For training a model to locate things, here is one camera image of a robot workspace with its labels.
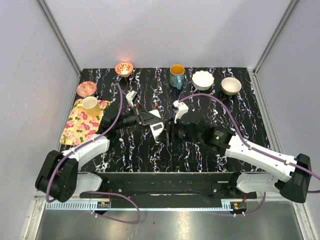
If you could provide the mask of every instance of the reflective floor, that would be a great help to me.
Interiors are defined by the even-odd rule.
[[[258,206],[249,202],[249,211]],[[108,212],[134,221],[135,212]],[[255,215],[216,216],[209,212],[142,212],[138,225],[95,218],[77,210],[45,210],[37,240],[301,240],[292,205],[267,202]]]

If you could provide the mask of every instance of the black marble table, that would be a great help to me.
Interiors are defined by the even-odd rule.
[[[197,67],[186,68],[185,79],[180,92],[169,84],[169,68],[135,68],[130,77],[123,78],[114,68],[84,69],[80,82],[92,81],[97,85],[97,98],[119,105],[120,95],[115,83],[119,83],[124,92],[135,90],[138,101],[147,111],[155,105],[161,117],[170,119],[174,111],[170,105],[190,94],[199,93],[192,83],[196,71],[209,71],[214,76],[214,86],[205,91],[220,99],[235,118],[242,135],[260,146],[270,148],[267,133],[259,111],[249,73],[246,68]],[[221,90],[221,81],[226,77],[235,77],[242,83],[242,90],[227,96]],[[232,128],[233,124],[224,109],[207,97],[195,97],[185,101],[189,111],[199,112],[213,127]],[[122,112],[129,110],[124,99]],[[256,172],[261,169],[234,158],[209,155],[201,152],[197,144],[185,142],[177,151],[163,144],[156,144],[149,128],[139,126],[120,131],[119,143],[108,152],[96,156],[83,166],[82,172]],[[61,150],[70,146],[62,145]]]

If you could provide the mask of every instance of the mug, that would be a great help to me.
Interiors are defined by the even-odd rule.
[[[77,107],[81,107],[84,112],[92,116],[100,115],[100,105],[98,100],[94,96],[88,96],[83,99],[82,103],[79,103]]]
[[[170,84],[171,86],[181,89],[185,80],[185,68],[179,64],[170,67]]]

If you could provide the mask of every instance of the tray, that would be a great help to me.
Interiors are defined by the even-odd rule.
[[[82,101],[83,99],[77,99],[73,105],[60,138],[60,143],[62,144],[77,146],[92,138],[99,128],[105,108],[111,104],[109,101],[98,100],[100,115],[91,116],[84,112],[81,107],[77,107]]]

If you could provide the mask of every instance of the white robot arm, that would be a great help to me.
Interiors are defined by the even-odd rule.
[[[174,145],[175,143],[189,141],[199,144],[212,154],[242,160],[266,172],[241,172],[237,175],[236,184],[234,186],[227,184],[228,187],[234,187],[242,193],[280,193],[285,198],[294,202],[305,202],[310,176],[302,171],[299,172],[295,167],[288,164],[303,164],[304,167],[311,169],[310,158],[308,156],[304,154],[300,154],[297,157],[284,155],[247,141],[251,147],[281,158],[285,163],[260,154],[245,146],[240,137],[231,130],[209,127],[202,116],[197,116],[192,121],[187,115],[188,107],[186,104],[179,103],[178,101],[173,104],[173,108],[176,111],[175,118],[167,120],[164,124],[158,110],[147,112],[138,103],[135,103],[136,94],[134,91],[127,94],[126,97],[132,107],[132,111],[122,116],[119,123],[114,127],[115,130],[132,125],[150,127],[157,143]],[[105,129],[109,126],[110,122],[112,122],[112,118],[104,119],[100,127]],[[78,151],[75,151],[76,147],[63,152],[51,151],[37,178],[35,183],[36,188],[42,192],[46,192],[51,176],[50,173],[52,173],[63,156],[73,152],[62,166],[63,169],[59,173],[59,176],[55,178],[56,181],[52,184],[53,187],[51,189],[53,190],[50,191],[50,195],[60,202],[65,202],[72,194],[97,191],[103,182],[101,177],[94,173],[78,174],[78,170],[95,156],[109,150],[112,142],[117,140],[115,134],[111,136],[101,136],[98,140],[89,144],[83,143],[84,146]]]

